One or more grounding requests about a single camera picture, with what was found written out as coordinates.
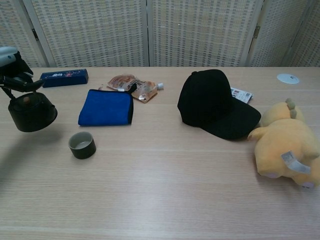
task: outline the yellow plush toy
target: yellow plush toy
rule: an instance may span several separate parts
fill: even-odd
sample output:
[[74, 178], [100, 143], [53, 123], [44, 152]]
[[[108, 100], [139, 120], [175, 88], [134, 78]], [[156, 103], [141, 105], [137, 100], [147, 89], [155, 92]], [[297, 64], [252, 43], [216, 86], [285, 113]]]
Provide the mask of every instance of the yellow plush toy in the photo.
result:
[[320, 184], [320, 143], [290, 98], [267, 110], [248, 136], [256, 140], [257, 171], [269, 178], [292, 178], [298, 185]]

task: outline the black cap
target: black cap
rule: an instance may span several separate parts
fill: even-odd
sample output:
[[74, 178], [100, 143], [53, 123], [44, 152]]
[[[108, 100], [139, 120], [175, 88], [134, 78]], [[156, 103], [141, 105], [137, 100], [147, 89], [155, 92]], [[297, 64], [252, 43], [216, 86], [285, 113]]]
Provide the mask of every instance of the black cap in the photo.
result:
[[261, 118], [255, 108], [232, 97], [218, 69], [194, 71], [182, 87], [178, 109], [185, 124], [228, 140], [248, 135]]

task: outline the blue towel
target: blue towel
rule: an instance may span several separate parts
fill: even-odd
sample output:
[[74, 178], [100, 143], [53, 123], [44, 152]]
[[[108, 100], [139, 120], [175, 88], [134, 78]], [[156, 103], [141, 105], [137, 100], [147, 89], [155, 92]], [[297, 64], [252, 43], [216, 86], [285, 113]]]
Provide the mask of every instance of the blue towel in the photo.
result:
[[132, 86], [129, 91], [102, 91], [90, 89], [78, 124], [80, 126], [117, 126], [132, 122], [134, 102], [131, 93], [137, 89]]

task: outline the blue rectangular box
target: blue rectangular box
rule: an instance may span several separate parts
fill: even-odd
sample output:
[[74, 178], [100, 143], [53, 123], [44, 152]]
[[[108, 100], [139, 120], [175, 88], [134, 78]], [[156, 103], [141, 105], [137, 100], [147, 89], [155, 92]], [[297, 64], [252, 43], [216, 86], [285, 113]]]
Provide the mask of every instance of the blue rectangular box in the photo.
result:
[[87, 69], [44, 72], [40, 77], [44, 80], [44, 88], [86, 84], [88, 78]]

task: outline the plush toy tag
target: plush toy tag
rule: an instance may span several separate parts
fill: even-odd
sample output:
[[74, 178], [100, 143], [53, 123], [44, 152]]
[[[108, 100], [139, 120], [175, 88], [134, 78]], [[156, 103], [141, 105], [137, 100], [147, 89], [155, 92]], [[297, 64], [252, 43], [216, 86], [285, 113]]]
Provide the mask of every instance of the plush toy tag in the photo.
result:
[[289, 169], [302, 174], [310, 174], [310, 167], [299, 162], [292, 151], [282, 154], [281, 157]]

